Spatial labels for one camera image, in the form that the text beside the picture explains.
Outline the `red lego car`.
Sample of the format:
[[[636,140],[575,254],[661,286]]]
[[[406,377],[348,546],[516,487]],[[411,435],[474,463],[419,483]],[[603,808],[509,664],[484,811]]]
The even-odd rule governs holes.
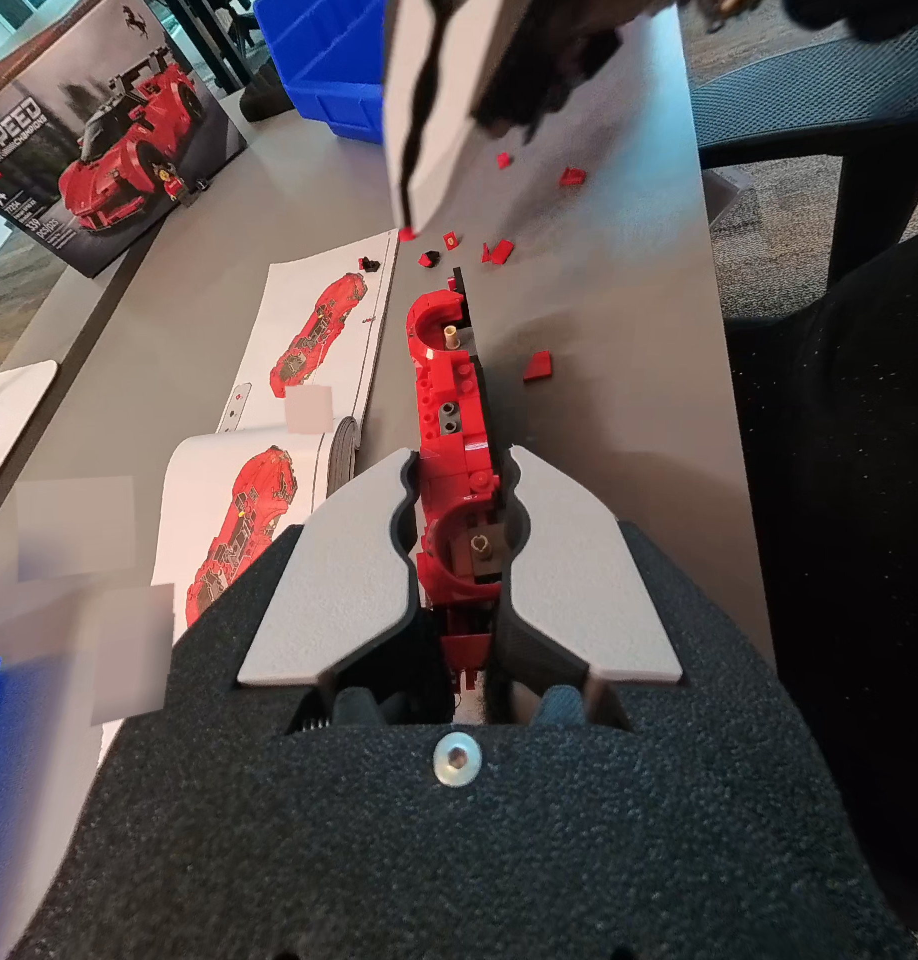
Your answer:
[[[440,635],[455,693],[486,668],[509,554],[498,456],[460,268],[406,318],[415,367],[417,489],[424,530],[418,582]]]

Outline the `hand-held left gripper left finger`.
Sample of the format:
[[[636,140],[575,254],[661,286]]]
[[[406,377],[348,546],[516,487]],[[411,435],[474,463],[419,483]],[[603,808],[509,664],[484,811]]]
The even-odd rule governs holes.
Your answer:
[[[412,624],[417,461],[417,451],[394,451],[309,516],[239,670],[240,685],[320,686]]]

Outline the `white rounded pad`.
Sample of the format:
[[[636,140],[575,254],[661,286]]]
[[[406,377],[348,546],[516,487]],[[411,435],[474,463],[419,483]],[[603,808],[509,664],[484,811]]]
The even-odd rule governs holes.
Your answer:
[[[0,371],[0,471],[58,371],[52,359]]]

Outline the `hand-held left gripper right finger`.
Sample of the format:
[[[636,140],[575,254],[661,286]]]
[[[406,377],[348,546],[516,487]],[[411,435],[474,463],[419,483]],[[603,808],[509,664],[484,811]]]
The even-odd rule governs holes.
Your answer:
[[[524,446],[503,471],[510,552],[495,665],[538,698],[572,688],[604,712],[619,685],[673,687],[684,670],[617,517]]]

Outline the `black cloth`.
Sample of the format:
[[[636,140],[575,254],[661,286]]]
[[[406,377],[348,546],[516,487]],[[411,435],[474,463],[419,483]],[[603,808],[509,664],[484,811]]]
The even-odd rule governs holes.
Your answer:
[[[244,87],[239,109],[250,124],[294,112],[296,107],[285,90],[282,79],[275,72],[257,73]]]

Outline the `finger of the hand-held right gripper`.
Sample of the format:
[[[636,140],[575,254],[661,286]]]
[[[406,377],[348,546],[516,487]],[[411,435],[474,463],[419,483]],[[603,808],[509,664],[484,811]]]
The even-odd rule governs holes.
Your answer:
[[[406,3],[406,230],[445,198],[473,114],[530,2]]]
[[[383,18],[382,122],[384,157],[395,224],[419,229],[411,181],[417,172],[422,130],[430,107],[416,90],[434,48],[439,3],[389,1]]]

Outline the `lego set box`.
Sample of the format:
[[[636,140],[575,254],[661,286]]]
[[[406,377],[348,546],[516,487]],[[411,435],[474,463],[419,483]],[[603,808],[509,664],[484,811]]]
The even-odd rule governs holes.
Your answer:
[[[147,2],[63,2],[0,49],[0,220],[88,278],[246,148]]]

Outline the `lego instruction booklet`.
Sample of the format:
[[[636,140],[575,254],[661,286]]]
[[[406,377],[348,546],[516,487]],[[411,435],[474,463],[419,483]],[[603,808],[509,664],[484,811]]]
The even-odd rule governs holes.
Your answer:
[[[132,615],[179,642],[352,479],[398,247],[388,230],[269,268],[222,422],[166,467],[152,584],[105,594],[95,653]],[[363,256],[382,266],[359,270]]]

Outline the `office chair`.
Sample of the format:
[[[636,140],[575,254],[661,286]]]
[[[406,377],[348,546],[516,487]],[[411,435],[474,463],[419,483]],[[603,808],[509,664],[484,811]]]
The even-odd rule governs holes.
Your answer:
[[[854,80],[753,79],[752,67],[691,93],[703,170],[834,156],[841,161],[826,284],[894,246],[918,206],[918,105]]]

